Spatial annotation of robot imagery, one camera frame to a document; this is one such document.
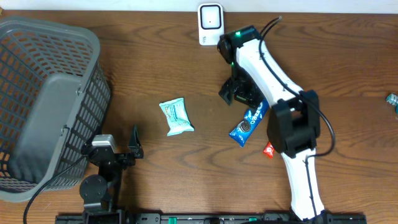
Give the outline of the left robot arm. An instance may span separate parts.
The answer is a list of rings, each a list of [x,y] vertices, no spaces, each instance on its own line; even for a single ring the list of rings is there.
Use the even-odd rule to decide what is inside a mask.
[[[83,199],[84,224],[134,223],[134,215],[118,207],[123,171],[144,157],[137,126],[131,130],[128,152],[117,153],[114,137],[110,134],[95,134],[89,138],[81,153],[98,167],[98,173],[86,177],[80,184]]]

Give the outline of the blue Oreo packet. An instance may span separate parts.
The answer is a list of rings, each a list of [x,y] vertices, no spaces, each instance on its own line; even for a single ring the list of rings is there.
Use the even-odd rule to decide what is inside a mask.
[[[265,117],[268,108],[267,100],[263,100],[256,109],[248,109],[243,120],[229,133],[230,138],[235,140],[240,147],[244,147],[251,134]]]

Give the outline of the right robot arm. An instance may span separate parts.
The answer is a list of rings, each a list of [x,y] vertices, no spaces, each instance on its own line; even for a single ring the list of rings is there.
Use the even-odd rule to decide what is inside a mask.
[[[270,111],[267,136],[284,162],[292,193],[291,211],[300,221],[313,221],[324,211],[315,174],[320,135],[318,95],[303,91],[278,66],[260,32],[247,26],[223,34],[218,52],[231,65],[231,77],[220,97],[257,108],[266,100]]]

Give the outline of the blue liquid bottle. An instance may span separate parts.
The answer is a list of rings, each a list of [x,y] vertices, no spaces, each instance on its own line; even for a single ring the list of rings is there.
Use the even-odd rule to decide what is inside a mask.
[[[395,112],[398,114],[398,96],[396,94],[391,93],[387,96],[386,102],[395,107]]]

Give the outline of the mint green snack packet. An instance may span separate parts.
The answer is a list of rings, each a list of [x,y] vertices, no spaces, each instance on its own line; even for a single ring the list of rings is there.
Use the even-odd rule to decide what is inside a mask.
[[[182,134],[186,131],[194,131],[185,109],[184,98],[177,98],[159,104],[170,128],[168,136]]]

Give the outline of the red snack stick packet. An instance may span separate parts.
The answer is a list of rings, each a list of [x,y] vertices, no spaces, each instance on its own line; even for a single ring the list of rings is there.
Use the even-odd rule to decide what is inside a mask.
[[[265,148],[264,148],[264,150],[263,150],[263,153],[264,153],[268,158],[272,159],[272,158],[274,157],[274,152],[275,152],[275,149],[274,149],[273,145],[271,144],[271,142],[269,141],[269,142],[267,143],[267,145],[265,146]]]

